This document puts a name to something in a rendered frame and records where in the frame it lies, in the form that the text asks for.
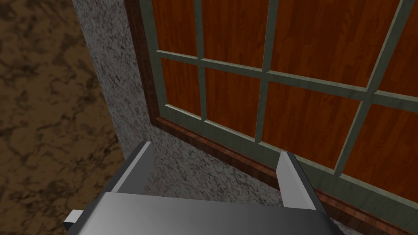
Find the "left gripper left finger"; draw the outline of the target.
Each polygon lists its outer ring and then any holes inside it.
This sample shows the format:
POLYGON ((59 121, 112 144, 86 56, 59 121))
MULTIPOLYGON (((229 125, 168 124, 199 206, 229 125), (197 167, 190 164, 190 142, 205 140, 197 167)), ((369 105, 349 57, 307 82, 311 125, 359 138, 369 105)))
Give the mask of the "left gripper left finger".
POLYGON ((140 142, 109 181, 109 191, 143 194, 154 161, 152 142, 140 142))

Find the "green-framed paned door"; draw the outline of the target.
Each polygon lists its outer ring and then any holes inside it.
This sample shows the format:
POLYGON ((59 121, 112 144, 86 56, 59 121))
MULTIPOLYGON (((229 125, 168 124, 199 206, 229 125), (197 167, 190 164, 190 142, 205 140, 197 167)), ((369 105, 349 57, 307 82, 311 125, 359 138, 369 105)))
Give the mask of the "green-framed paned door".
POLYGON ((418 0, 133 0, 156 127, 277 187, 292 152, 328 213, 418 235, 418 0))

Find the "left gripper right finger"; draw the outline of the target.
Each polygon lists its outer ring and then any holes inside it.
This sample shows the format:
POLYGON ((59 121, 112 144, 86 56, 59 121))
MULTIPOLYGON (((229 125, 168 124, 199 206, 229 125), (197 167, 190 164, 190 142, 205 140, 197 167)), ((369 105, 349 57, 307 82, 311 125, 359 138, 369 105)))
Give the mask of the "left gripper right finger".
POLYGON ((293 153, 280 152, 276 175, 284 207, 327 213, 293 153))

